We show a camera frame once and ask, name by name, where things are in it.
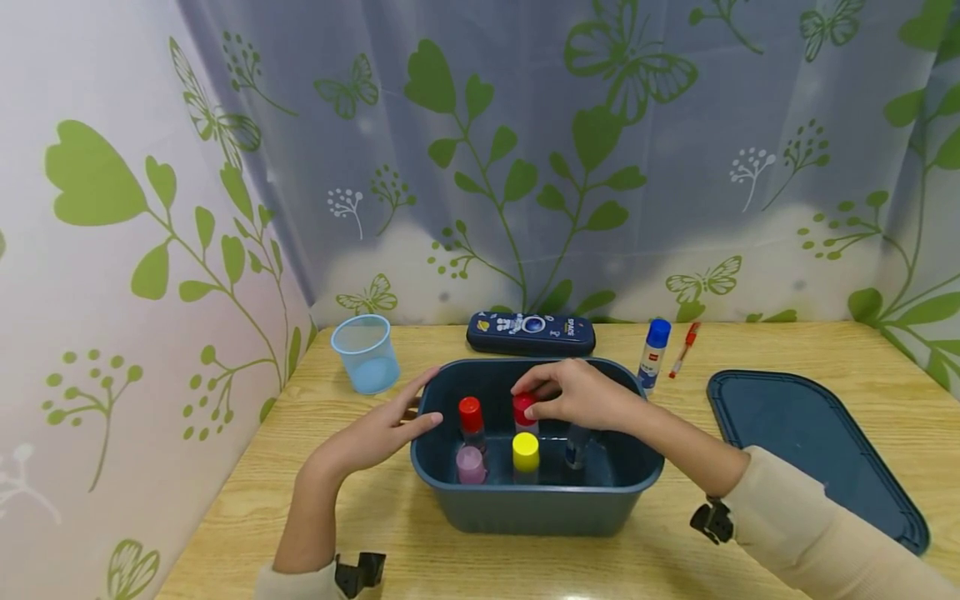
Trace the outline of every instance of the red pen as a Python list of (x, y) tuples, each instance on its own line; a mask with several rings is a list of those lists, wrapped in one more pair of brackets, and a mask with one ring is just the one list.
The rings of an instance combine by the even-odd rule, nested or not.
[(676, 379), (677, 373), (680, 372), (680, 367), (684, 365), (684, 357), (686, 356), (686, 351), (693, 346), (693, 341), (697, 339), (697, 330), (700, 329), (700, 322), (694, 323), (690, 326), (690, 330), (686, 332), (686, 340), (684, 341), (684, 348), (680, 350), (680, 357), (677, 358), (677, 362), (673, 364), (673, 369), (670, 370), (670, 378)]

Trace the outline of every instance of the hand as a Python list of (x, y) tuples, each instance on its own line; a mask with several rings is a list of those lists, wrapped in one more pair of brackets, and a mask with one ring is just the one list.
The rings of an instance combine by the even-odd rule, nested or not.
[(443, 420), (440, 413), (417, 416), (418, 392), (440, 369), (428, 369), (411, 381), (389, 402), (370, 410), (346, 428), (333, 434), (314, 450), (304, 468), (331, 472), (344, 479), (351, 473), (376, 467), (415, 438)]
[(533, 392), (541, 400), (526, 410), (527, 419), (558, 419), (587, 429), (629, 433), (630, 423), (645, 402), (586, 361), (565, 360), (537, 365), (511, 389)]

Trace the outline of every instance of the yellow cap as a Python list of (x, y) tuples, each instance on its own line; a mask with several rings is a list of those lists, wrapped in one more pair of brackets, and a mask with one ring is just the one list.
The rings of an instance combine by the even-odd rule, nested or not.
[(514, 436), (514, 468), (531, 473), (540, 467), (540, 440), (523, 431)]

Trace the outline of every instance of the bin lid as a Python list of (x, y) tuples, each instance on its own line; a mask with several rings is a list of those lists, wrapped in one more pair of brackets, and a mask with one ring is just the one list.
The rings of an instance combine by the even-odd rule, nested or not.
[(776, 454), (914, 554), (929, 546), (924, 517), (833, 392), (792, 373), (729, 370), (707, 396), (728, 443)]

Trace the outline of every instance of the wooden table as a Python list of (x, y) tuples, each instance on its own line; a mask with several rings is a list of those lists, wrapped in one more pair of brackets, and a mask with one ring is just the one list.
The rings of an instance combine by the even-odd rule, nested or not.
[[(685, 325), (678, 331), (665, 365), (679, 352)], [(633, 367), (645, 332), (641, 324), (598, 325), (595, 355)], [(251, 597), (258, 568), (276, 549), (302, 460), (390, 397), (352, 392), (329, 333), (321, 332), (303, 358), (159, 598)], [(393, 341), (400, 384), (431, 365), (474, 355), (461, 326), (396, 327)], [(662, 377), (653, 400), (719, 435), (705, 388), (711, 375), (732, 368), (794, 372), (833, 390), (925, 515), (933, 542), (924, 559), (960, 583), (957, 400), (875, 331), (853, 323), (704, 324), (683, 372), (675, 380)], [(444, 520), (404, 449), (350, 477), (340, 494), (337, 533), (348, 563), (360, 551), (388, 555), (379, 593), (390, 599), (805, 597), (735, 544), (717, 547), (690, 529), (703, 499), (668, 464), (614, 538), (467, 535)]]

